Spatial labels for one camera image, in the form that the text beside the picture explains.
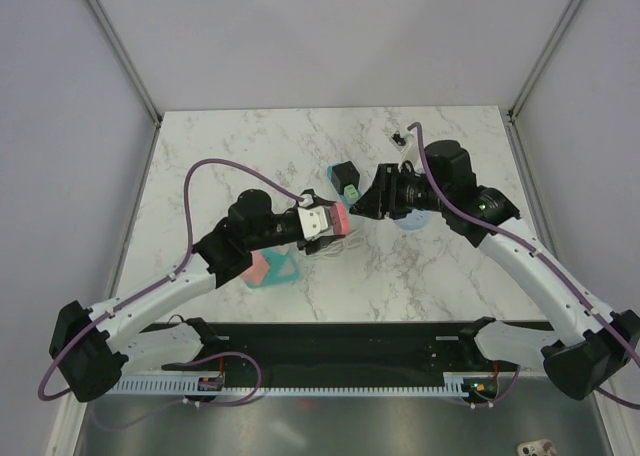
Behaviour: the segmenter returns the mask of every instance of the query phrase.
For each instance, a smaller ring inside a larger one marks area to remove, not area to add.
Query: gray floor
[[[105,424],[122,424],[165,401],[111,396],[96,402],[95,411]],[[572,401],[546,380],[525,378],[490,410],[404,398],[271,397],[200,410],[180,405],[117,433],[85,423],[86,447],[76,454],[515,456],[519,443],[542,438],[555,443],[558,456],[612,454],[592,399]]]

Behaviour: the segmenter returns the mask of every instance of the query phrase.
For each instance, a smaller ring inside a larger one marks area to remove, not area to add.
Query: wall
[[[568,0],[101,0],[162,111],[510,106]]]
[[[103,297],[153,128],[82,0],[0,0],[0,41],[0,440],[31,456],[57,312]]]
[[[638,1],[586,1],[518,125],[562,261],[615,308],[640,314]],[[638,369],[616,388],[640,402]]]

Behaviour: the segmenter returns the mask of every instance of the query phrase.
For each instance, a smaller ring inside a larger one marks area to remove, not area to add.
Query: white marble surface
[[[184,252],[182,184],[199,159],[248,165],[295,193],[312,187],[335,199],[327,166],[351,160],[368,187],[378,163],[398,161],[387,135],[420,121],[425,142],[457,139],[472,157],[478,181],[502,190],[530,221],[496,107],[348,108],[170,112],[155,150],[120,282],[119,294],[162,275]],[[274,209],[292,203],[240,171],[203,167],[191,204],[198,240],[247,188],[266,189]],[[335,261],[296,254],[302,278],[258,290],[234,280],[176,311],[208,321],[441,321],[492,315],[537,319],[520,288],[439,215],[421,231],[364,220],[366,244]]]

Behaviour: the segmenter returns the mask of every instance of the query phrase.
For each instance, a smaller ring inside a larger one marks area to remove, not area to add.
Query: gray wall
[[[161,111],[509,106],[568,0],[102,0]]]
[[[587,0],[519,127],[562,261],[615,308],[638,313],[639,115],[640,0]],[[640,402],[635,366],[616,382]]]
[[[0,0],[0,41],[0,441],[31,456],[57,312],[103,297],[153,128],[81,0]]]

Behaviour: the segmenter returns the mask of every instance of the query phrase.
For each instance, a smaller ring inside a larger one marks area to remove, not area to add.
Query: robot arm
[[[186,264],[173,265],[167,283],[158,285],[155,279],[142,285],[139,289],[157,287],[120,311],[114,307],[126,298],[119,296],[86,309],[77,301],[62,308],[49,350],[53,358],[80,331],[98,323],[59,365],[78,401],[96,399],[123,375],[186,363],[205,345],[215,347],[219,341],[200,318],[165,330],[141,331],[181,304],[240,276],[253,264],[252,251],[295,242],[298,249],[313,254],[347,234],[342,203],[323,200],[312,190],[302,196],[303,202],[274,214],[267,193],[245,191],[228,216],[193,245]]]
[[[516,328],[493,318],[482,318],[461,336],[493,361],[508,361],[544,371],[565,394],[583,399],[629,360],[624,348],[595,320],[600,314],[633,347],[640,339],[640,319],[633,311],[621,314],[589,293],[537,241],[518,209],[494,188],[479,186],[469,153],[456,141],[437,141],[425,148],[433,177],[446,198],[463,213],[489,223],[537,248],[530,252],[513,239],[474,224],[444,205],[425,174],[413,170],[411,143],[403,150],[407,160],[380,164],[371,187],[351,208],[372,218],[404,218],[412,210],[437,211],[452,231],[498,263],[547,317],[553,331]],[[591,303],[588,310],[538,257],[543,253]]]

